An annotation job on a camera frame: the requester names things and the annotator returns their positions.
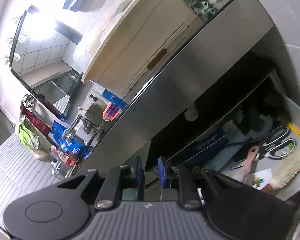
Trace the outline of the pink handled white brush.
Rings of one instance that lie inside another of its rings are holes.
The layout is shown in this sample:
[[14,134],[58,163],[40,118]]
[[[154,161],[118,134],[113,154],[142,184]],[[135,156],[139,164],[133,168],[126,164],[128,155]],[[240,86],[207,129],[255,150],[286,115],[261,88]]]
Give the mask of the pink handled white brush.
[[247,179],[247,176],[249,175],[249,172],[251,170],[252,163],[253,163],[254,159],[256,158],[256,156],[259,152],[259,149],[260,149],[260,147],[257,146],[257,145],[252,146],[249,149],[246,161],[245,161],[245,163],[242,167],[242,170],[241,170],[241,178],[239,180],[240,182],[245,183],[245,181]]

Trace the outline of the black white scissors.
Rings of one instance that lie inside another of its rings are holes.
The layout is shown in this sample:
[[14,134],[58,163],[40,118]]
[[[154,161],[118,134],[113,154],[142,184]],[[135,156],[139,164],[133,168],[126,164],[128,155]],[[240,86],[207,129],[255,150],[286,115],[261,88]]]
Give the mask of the black white scissors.
[[[275,128],[265,139],[261,140],[258,143],[253,143],[252,146],[257,145],[260,147],[260,149],[252,163],[252,166],[254,163],[262,159],[271,159],[279,161],[287,157],[296,147],[296,140],[290,138],[289,134],[290,129],[288,127],[278,127]],[[247,156],[239,163],[230,167],[230,170],[237,171],[240,168],[242,168],[246,161],[246,158]]]

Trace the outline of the blue printed plastic bag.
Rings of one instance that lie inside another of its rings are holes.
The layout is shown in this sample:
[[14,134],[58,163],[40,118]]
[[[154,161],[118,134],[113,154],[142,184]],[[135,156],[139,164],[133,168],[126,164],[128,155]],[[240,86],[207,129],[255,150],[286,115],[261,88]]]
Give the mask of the blue printed plastic bag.
[[73,133],[65,133],[66,127],[54,121],[51,128],[51,135],[63,152],[79,156],[85,149],[84,141]]

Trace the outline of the dark blue long box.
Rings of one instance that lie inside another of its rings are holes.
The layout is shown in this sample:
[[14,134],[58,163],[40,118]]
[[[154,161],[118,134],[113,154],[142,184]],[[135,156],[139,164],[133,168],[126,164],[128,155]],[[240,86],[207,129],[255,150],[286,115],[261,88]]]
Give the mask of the dark blue long box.
[[193,157],[205,160],[216,155],[228,143],[224,129],[216,129],[206,140],[198,142]]

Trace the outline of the green cloth by bin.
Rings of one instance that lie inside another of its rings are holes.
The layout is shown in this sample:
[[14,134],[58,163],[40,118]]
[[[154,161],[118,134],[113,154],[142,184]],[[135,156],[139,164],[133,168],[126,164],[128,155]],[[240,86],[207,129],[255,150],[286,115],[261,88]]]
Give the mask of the green cloth by bin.
[[183,0],[183,2],[205,21],[211,19],[217,12],[208,0]]

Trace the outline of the white plastic hook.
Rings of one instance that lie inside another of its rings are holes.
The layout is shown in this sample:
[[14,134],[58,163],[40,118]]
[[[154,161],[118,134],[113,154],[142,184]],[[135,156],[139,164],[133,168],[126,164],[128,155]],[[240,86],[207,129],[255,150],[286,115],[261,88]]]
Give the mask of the white plastic hook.
[[194,121],[198,118],[198,111],[196,110],[195,103],[192,103],[184,113],[185,119],[187,121]]

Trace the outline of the black drawer with grey interior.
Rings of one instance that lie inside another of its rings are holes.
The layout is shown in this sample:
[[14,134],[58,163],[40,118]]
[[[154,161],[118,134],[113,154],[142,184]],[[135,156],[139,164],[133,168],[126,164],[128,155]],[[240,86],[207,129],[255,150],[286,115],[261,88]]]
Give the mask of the black drawer with grey interior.
[[248,147],[292,119],[279,85],[273,61],[246,53],[151,139],[146,189],[160,185],[160,157],[172,166],[216,171],[244,159]]

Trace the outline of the beige plastic storage bin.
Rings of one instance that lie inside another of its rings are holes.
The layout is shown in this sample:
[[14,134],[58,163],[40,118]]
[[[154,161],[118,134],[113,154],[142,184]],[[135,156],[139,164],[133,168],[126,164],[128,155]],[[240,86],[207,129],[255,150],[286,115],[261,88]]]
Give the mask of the beige plastic storage bin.
[[107,0],[75,51],[82,82],[123,98],[201,24],[182,0]]

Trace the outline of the cream bristle hairbrush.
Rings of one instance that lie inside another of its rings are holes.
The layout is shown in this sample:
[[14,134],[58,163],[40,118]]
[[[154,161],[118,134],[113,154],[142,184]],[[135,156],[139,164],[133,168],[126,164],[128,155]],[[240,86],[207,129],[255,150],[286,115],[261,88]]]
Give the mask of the cream bristle hairbrush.
[[286,186],[300,171],[300,147],[297,146],[291,154],[281,160],[278,167],[272,172],[270,185],[273,190],[278,190]]

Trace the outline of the dark red hanging cloth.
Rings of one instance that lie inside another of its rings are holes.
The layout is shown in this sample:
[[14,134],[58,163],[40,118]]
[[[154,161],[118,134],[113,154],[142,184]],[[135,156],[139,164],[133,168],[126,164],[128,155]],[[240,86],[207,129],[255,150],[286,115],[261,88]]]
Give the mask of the dark red hanging cloth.
[[52,114],[59,118],[62,118],[63,114],[52,103],[46,100],[46,97],[43,94],[37,93],[36,96],[38,96],[38,98],[35,98],[31,94],[26,94],[23,96],[20,105],[20,113],[21,115],[26,116],[30,123],[33,124],[33,126],[38,129],[45,137],[48,137],[49,133],[51,132],[51,128],[47,126],[45,122],[43,122],[40,115],[34,109],[36,103],[42,103],[44,107],[46,107],[49,111],[52,112]]

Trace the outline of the red snack package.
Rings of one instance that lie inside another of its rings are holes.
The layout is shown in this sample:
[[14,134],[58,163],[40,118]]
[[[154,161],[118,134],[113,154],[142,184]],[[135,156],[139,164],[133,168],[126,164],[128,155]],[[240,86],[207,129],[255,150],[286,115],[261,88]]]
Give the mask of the red snack package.
[[72,157],[71,155],[62,152],[59,148],[56,148],[55,146],[50,147],[50,155],[56,160],[62,161],[69,167],[73,167],[77,163],[77,159]]

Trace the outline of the blue tissue box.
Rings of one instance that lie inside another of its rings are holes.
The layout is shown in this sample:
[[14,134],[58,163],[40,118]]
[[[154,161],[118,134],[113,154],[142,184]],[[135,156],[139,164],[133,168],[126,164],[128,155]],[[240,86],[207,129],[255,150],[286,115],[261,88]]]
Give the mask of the blue tissue box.
[[103,91],[102,96],[109,102],[114,104],[116,107],[119,107],[119,109],[121,109],[122,111],[124,111],[128,106],[126,102],[124,102],[121,98],[108,91],[107,89]]

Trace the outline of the light blue hair tool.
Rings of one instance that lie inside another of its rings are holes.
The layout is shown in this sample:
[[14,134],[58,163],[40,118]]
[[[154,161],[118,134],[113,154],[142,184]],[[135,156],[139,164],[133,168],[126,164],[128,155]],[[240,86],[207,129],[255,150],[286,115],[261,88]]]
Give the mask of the light blue hair tool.
[[236,135],[233,135],[229,141],[230,146],[226,145],[214,158],[212,158],[203,169],[219,171],[221,170],[227,162],[241,149],[243,146],[240,145],[232,145],[237,142],[246,141],[248,137],[241,132],[238,132]]

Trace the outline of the yellow handled tool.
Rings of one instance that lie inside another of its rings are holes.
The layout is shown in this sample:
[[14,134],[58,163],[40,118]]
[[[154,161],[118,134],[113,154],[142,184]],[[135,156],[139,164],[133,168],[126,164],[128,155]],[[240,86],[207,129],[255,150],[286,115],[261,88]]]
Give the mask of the yellow handled tool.
[[300,139],[300,128],[293,124],[288,117],[286,117],[285,115],[280,115],[279,121],[282,122],[286,127],[288,127]]

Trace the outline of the white card green cross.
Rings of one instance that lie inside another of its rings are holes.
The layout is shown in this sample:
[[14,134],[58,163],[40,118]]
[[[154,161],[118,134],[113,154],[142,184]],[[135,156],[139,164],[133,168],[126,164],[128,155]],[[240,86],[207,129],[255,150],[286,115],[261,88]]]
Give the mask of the white card green cross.
[[272,171],[270,168],[255,172],[250,177],[250,186],[257,190],[263,189],[272,179]]

